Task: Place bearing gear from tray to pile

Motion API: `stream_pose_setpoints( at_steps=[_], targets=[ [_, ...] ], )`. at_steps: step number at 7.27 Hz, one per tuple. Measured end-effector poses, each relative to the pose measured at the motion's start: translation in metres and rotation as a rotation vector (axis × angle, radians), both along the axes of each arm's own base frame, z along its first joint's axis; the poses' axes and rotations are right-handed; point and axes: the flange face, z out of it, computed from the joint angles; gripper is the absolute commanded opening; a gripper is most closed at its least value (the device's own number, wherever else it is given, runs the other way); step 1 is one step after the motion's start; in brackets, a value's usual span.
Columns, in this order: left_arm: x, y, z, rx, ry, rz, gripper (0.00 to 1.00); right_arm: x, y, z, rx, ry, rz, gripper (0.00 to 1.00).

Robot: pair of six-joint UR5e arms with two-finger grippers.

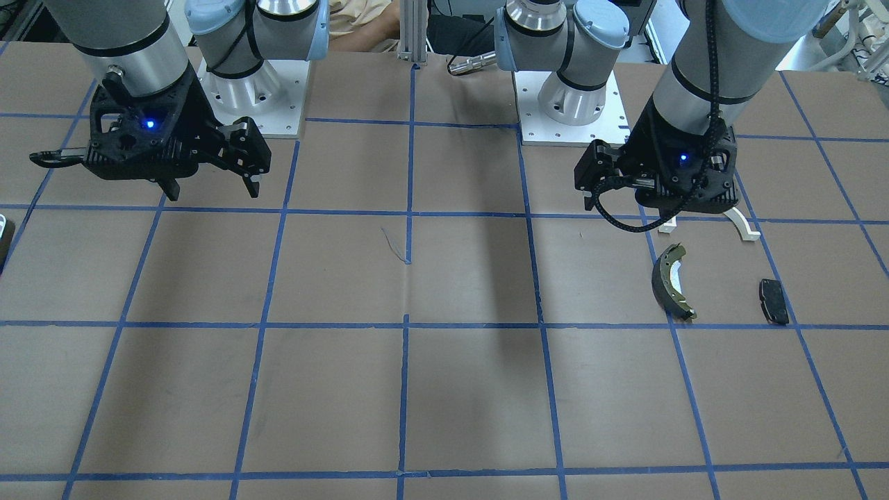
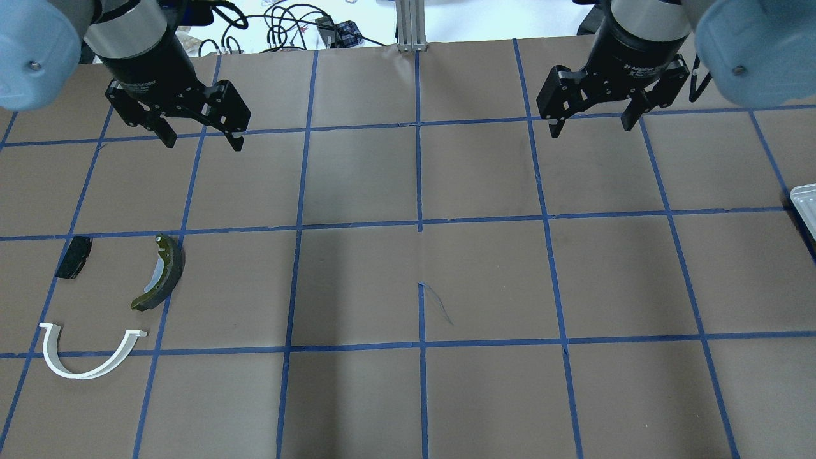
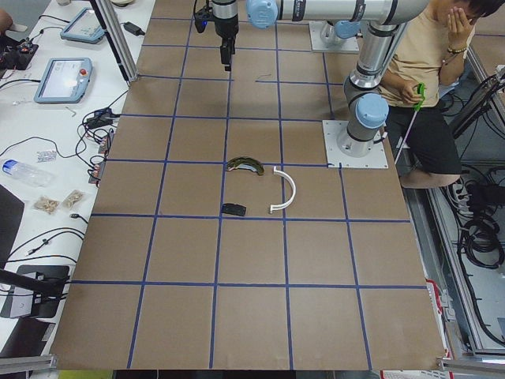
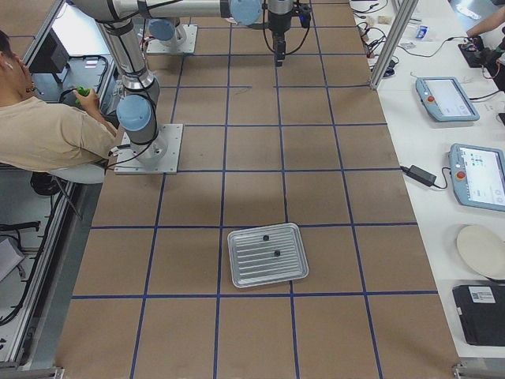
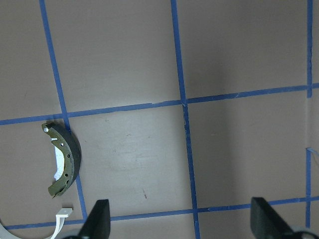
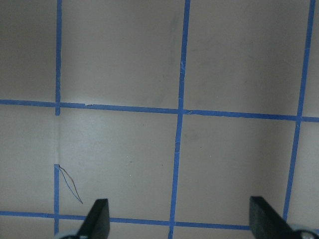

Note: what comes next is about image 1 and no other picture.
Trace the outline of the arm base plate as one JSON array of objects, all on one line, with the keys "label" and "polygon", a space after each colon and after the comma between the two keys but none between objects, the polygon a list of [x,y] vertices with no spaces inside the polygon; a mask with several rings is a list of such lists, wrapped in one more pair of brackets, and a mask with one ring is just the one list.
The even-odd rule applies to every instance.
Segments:
[{"label": "arm base plate", "polygon": [[513,79],[524,145],[586,147],[603,140],[618,147],[629,138],[614,72],[594,91],[571,88],[553,71],[517,71]]},{"label": "arm base plate", "polygon": [[224,79],[197,71],[204,94],[216,118],[231,124],[253,118],[265,138],[297,140],[301,136],[311,63],[302,60],[267,60],[254,75]]}]

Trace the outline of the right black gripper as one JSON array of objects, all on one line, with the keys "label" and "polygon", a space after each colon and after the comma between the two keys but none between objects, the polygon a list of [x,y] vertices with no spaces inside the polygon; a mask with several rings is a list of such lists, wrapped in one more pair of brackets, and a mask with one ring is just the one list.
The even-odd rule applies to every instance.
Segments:
[{"label": "right black gripper", "polygon": [[[136,97],[124,86],[123,69],[109,67],[91,102],[91,136],[82,163],[109,181],[155,181],[171,202],[177,179],[198,165],[226,168],[225,135],[214,117],[196,70],[187,67],[168,88]],[[249,196],[260,196],[261,174],[242,177]]]}]

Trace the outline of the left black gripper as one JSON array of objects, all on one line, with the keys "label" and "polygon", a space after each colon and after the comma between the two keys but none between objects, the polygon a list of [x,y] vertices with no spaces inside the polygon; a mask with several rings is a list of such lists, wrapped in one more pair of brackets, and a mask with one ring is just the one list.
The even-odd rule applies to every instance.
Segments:
[{"label": "left black gripper", "polygon": [[692,189],[693,177],[702,165],[707,174],[699,184],[685,210],[694,213],[725,213],[737,206],[738,193],[734,186],[737,143],[733,127],[721,124],[723,133],[715,145],[715,156],[721,161],[711,164],[704,148],[705,135],[683,132],[657,111],[654,100],[647,105],[632,129],[628,142],[622,147],[622,173],[647,174],[655,180],[653,189],[636,190],[635,199],[646,208],[661,212],[676,208]]}]

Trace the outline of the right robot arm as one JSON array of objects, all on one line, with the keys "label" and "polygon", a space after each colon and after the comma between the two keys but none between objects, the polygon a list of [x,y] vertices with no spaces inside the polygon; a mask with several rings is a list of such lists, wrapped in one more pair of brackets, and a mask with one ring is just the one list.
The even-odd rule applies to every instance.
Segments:
[{"label": "right robot arm", "polygon": [[321,60],[326,1],[188,1],[184,13],[206,63],[198,76],[161,1],[48,1],[98,86],[82,148],[41,151],[47,169],[83,165],[106,181],[146,180],[169,200],[178,180],[211,164],[250,197],[271,168],[256,118],[285,104],[273,60]]}]

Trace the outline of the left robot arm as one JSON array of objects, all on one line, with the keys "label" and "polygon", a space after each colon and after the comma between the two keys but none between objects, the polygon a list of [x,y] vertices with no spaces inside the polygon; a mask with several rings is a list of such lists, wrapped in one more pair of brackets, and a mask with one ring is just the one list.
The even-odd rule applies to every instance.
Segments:
[{"label": "left robot arm", "polygon": [[[733,123],[826,9],[825,1],[679,5],[689,26],[625,145],[593,140],[574,168],[588,211],[603,211],[604,193],[621,189],[666,217],[735,208]],[[508,1],[493,28],[497,64],[546,72],[542,111],[570,126],[589,124],[601,114],[630,28],[609,1]]]}]

